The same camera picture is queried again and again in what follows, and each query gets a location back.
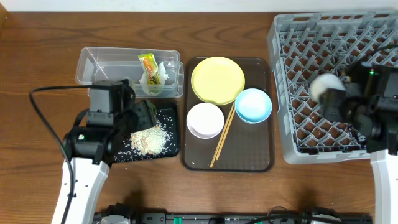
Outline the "white napkin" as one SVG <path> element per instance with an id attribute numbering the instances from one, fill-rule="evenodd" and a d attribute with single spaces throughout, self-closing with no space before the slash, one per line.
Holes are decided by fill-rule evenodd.
<path id="1" fill-rule="evenodd" d="M 166 73 L 166 69 L 164 67 L 163 62 L 158 64 L 158 72 L 159 72 L 160 84 L 164 85 L 165 81 L 169 78 L 169 76 Z M 142 86 L 142 90 L 147 95 L 156 96 L 156 95 L 159 95 L 163 91 L 162 87 L 150 87 L 149 86 L 149 84 L 147 83 L 147 75 L 145 72 L 142 74 L 141 79 L 139 80 L 139 83 Z"/>

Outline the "white green cup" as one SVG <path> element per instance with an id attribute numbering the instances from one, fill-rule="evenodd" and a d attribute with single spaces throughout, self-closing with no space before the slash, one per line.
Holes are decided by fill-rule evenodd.
<path id="1" fill-rule="evenodd" d="M 309 92 L 311 99 L 318 103 L 320 96 L 329 88 L 345 91 L 343 82 L 337 76 L 330 73 L 317 76 L 310 84 Z"/>

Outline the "yellow green snack wrapper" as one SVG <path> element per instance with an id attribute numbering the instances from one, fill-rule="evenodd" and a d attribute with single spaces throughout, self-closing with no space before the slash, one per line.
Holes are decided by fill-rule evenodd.
<path id="1" fill-rule="evenodd" d="M 162 90 L 160 87 L 160 75 L 158 64 L 153 53 L 140 54 L 138 59 L 144 70 L 144 76 L 140 79 L 142 89 L 148 95 L 158 95 Z"/>

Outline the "white rice bowl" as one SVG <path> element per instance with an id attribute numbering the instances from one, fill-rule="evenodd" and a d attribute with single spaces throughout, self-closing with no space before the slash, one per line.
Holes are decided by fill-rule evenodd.
<path id="1" fill-rule="evenodd" d="M 199 103 L 187 114 L 187 128 L 197 138 L 210 139 L 224 128 L 224 114 L 211 103 Z"/>

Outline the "yellow plate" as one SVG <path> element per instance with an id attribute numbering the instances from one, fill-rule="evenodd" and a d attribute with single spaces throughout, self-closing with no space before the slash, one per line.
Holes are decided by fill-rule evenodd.
<path id="1" fill-rule="evenodd" d="M 210 57 L 195 66 L 191 75 L 194 94 L 215 105 L 232 103 L 245 86 L 242 68 L 226 57 Z"/>

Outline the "light blue bowl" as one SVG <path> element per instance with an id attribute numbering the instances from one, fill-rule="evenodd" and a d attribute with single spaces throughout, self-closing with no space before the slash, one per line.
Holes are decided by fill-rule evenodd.
<path id="1" fill-rule="evenodd" d="M 243 90 L 236 97 L 234 107 L 238 117 L 247 124 L 261 123 L 272 113 L 270 96 L 257 88 Z"/>

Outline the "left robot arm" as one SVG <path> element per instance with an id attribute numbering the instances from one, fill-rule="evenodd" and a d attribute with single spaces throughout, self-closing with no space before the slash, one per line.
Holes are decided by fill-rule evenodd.
<path id="1" fill-rule="evenodd" d="M 52 223 L 90 223 L 113 157 L 132 133 L 154 127 L 156 108 L 136 101 L 129 80 L 103 80 L 89 87 L 90 106 L 75 118 L 63 147 L 62 186 Z"/>

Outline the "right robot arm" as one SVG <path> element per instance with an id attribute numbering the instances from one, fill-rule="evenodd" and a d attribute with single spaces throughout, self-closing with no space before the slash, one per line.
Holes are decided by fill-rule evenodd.
<path id="1" fill-rule="evenodd" d="M 365 137 L 375 183 L 375 223 L 397 223 L 397 69 L 358 62 L 341 78 L 316 77 L 311 98 L 321 116 Z"/>

